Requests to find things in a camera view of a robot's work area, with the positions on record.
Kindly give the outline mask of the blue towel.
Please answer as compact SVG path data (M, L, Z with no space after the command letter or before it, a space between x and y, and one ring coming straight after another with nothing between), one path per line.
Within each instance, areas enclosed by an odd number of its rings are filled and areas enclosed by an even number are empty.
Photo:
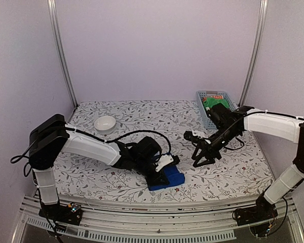
M179 186L185 182L185 177L177 165L169 165L156 172L156 165L153 163L152 170L146 176L146 182L149 191L156 191Z

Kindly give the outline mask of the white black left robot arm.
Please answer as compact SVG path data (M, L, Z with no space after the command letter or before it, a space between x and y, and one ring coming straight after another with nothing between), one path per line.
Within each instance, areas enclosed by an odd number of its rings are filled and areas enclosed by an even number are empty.
M106 141L70 127L61 114L56 114L35 128L29 135L29 163L37 180L41 202L55 220L65 216L53 172L54 162L62 153L72 153L102 162L110 167L135 170L149 186L168 185L165 173L157 170L161 161L161 146L146 136L139 142L123 143L119 139Z

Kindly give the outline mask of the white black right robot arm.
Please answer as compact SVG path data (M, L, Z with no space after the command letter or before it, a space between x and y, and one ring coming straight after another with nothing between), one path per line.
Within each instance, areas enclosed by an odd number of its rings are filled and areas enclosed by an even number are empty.
M220 151L244 132L254 133L274 172L275 180L258 197L252 217L262 221L283 196L304 181L304 116L289 115L252 106L241 106L234 111L216 104L206 111L215 124L210 136L192 130L184 133L195 150L195 168L210 165L221 159Z

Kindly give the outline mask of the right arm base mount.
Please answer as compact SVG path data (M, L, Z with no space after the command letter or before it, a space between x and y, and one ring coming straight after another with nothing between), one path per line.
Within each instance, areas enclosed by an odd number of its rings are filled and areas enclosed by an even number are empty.
M270 204L266 200L257 199L254 206L235 209L232 218L238 226L267 221L250 227L251 234L255 237L267 237L275 222L278 212L275 204Z

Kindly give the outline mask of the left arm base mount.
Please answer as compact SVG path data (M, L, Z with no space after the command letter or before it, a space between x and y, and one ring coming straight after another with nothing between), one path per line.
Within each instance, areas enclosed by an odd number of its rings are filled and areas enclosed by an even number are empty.
M60 203L45 205L41 203L39 216L53 221L79 226L83 215L81 205L70 203L66 206Z

